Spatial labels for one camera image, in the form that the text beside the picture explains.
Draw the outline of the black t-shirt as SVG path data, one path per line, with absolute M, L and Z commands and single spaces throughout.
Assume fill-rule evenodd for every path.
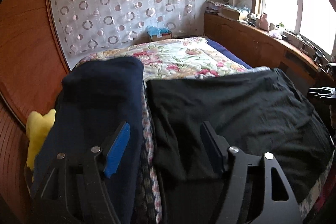
M 245 153 L 272 153 L 298 205 L 335 150 L 311 102 L 280 69 L 203 79 L 151 80 L 146 85 L 165 223 L 211 223 L 223 180 L 201 140 L 210 122 Z

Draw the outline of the blue and white floral sheet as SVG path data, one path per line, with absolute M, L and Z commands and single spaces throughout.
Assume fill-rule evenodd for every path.
M 309 191 L 308 195 L 298 205 L 302 220 L 304 220 L 307 217 L 307 215 L 310 213 L 311 209 L 313 208 L 314 204 L 317 202 L 318 197 L 322 192 L 322 188 L 331 170 L 331 166 L 334 160 L 334 154 L 335 152 L 333 152 L 332 157 L 326 166 L 326 169 L 321 173 L 321 175 L 319 176 L 319 178 L 317 179 L 317 181 L 315 182 L 315 184 Z

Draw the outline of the yellow plush toy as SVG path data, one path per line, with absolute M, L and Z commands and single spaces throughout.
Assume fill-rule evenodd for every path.
M 34 171 L 34 162 L 55 122 L 56 110 L 51 109 L 42 115 L 37 111 L 30 112 L 26 123 L 26 135 L 29 139 L 26 166 Z

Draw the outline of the long wooden cabinet desk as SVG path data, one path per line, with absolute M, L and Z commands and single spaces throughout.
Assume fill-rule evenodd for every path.
M 204 14 L 204 33 L 252 67 L 291 69 L 313 86 L 333 86 L 331 76 L 293 45 L 246 24 Z

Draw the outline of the pink bottle on desk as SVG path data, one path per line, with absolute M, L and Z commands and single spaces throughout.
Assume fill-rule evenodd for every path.
M 260 16 L 259 28 L 264 31 L 269 31 L 269 26 L 270 26 L 270 23 L 268 21 L 268 14 L 263 13 Z

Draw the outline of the folded navy garment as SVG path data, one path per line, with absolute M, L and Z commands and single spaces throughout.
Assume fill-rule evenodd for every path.
M 120 222 L 130 223 L 143 143 L 142 83 L 143 64 L 135 57 L 88 61 L 64 77 L 55 123 L 35 158 L 31 194 L 58 153 L 84 153 L 126 121 L 129 141 L 117 172 L 105 183 Z

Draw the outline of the blue blanket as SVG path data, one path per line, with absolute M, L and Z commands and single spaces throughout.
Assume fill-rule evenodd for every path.
M 235 56 L 233 53 L 231 53 L 227 48 L 225 48 L 224 46 L 222 46 L 221 44 L 206 38 L 207 43 L 213 47 L 215 50 L 217 50 L 218 52 L 222 53 L 224 56 L 228 57 L 230 60 L 238 63 L 239 65 L 244 66 L 247 69 L 252 69 L 252 67 L 250 65 L 248 65 L 247 63 L 245 63 L 244 61 L 242 61 L 241 59 L 239 59 L 237 56 Z

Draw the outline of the cardboard box on desk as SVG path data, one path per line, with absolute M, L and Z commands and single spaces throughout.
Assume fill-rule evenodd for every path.
M 240 18 L 240 12 L 233 10 L 233 9 L 228 9 L 225 7 L 222 7 L 220 9 L 220 14 L 222 17 L 230 19 L 230 20 L 239 20 Z

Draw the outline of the floral quilt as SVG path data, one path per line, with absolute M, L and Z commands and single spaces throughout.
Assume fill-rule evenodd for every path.
M 209 45 L 205 38 L 168 39 L 92 53 L 76 66 L 88 61 L 134 57 L 144 66 L 143 79 L 182 79 L 221 77 L 248 71 L 248 68 Z

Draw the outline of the wooden wardrobe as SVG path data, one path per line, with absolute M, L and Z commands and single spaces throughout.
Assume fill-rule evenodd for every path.
M 1 223 L 25 223 L 26 120 L 52 108 L 68 68 L 50 0 L 1 0 Z

